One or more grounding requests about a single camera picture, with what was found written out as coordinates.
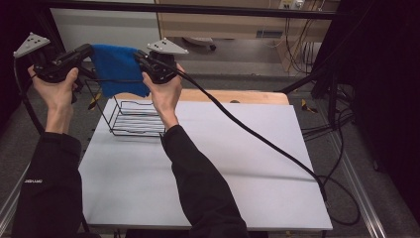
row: white table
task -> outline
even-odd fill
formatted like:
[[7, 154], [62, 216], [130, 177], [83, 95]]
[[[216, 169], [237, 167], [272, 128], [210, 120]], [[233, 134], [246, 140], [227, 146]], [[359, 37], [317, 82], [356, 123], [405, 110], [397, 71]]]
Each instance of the white table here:
[[[110, 100], [105, 114], [110, 114]], [[312, 170], [292, 106], [225, 103], [246, 125]], [[316, 181], [228, 119], [213, 103], [181, 101], [180, 124], [228, 182], [250, 230], [329, 230]], [[184, 229], [159, 138], [116, 137], [100, 120], [80, 165], [91, 225]]]

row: white wall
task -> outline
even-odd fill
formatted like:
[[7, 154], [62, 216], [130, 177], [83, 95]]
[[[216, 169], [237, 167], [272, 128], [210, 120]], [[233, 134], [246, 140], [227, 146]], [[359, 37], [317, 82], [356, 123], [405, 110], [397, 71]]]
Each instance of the white wall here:
[[[102, 2], [154, 3], [154, 0]], [[147, 52], [148, 43], [160, 40], [156, 13], [52, 9], [52, 16], [67, 51], [87, 43]]]

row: hand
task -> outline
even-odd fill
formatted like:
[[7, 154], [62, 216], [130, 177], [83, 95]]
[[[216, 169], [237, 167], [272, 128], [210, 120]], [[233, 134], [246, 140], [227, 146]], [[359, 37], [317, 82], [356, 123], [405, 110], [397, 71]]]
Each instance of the hand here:
[[[184, 71], [179, 64], [176, 67]], [[166, 130], [178, 125], [175, 108], [182, 90], [181, 77], [177, 75], [165, 84], [154, 84], [145, 72], [143, 72], [143, 78], [143, 82], [151, 90], [152, 102]]]
[[67, 133], [73, 115], [71, 97], [72, 90], [77, 87], [74, 82], [77, 80], [78, 69], [73, 68], [65, 81], [59, 83], [45, 82], [34, 76], [36, 73], [33, 66], [28, 68], [28, 73], [33, 79], [35, 90], [49, 109], [46, 132]]

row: black controller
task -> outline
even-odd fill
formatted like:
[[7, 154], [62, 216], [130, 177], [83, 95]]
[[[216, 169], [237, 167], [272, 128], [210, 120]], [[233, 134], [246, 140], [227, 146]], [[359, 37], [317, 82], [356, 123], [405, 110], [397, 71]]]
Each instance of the black controller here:
[[[92, 54], [93, 50], [89, 44], [84, 44], [74, 51], [59, 56], [55, 52], [54, 47], [47, 46], [29, 53], [29, 59], [34, 65], [34, 72], [37, 74], [37, 77], [46, 82], [58, 83], [65, 80], [72, 68], [78, 67], [82, 69], [81, 63]], [[76, 91], [80, 91], [83, 83], [79, 78], [75, 83], [77, 84]], [[73, 94], [71, 103], [74, 103], [76, 100]]]
[[164, 84], [176, 77], [173, 69], [164, 66], [157, 61], [163, 62], [170, 67], [176, 68], [176, 62], [173, 55], [162, 54], [151, 51], [148, 55], [138, 50], [134, 53], [135, 60], [139, 63], [140, 69], [146, 72], [154, 84]]

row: grey tracking plate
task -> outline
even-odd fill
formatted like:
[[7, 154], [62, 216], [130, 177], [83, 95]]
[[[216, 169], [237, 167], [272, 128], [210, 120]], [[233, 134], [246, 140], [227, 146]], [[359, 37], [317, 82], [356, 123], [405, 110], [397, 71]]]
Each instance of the grey tracking plate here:
[[18, 50], [13, 52], [13, 57], [20, 58], [28, 53], [31, 53], [41, 47], [48, 45], [49, 43], [49, 39], [31, 33], [29, 37], [18, 48]]
[[155, 43], [148, 44], [148, 49], [162, 53], [162, 54], [171, 54], [171, 55], [185, 55], [188, 54], [188, 50], [183, 49], [176, 45], [175, 43], [163, 39]]

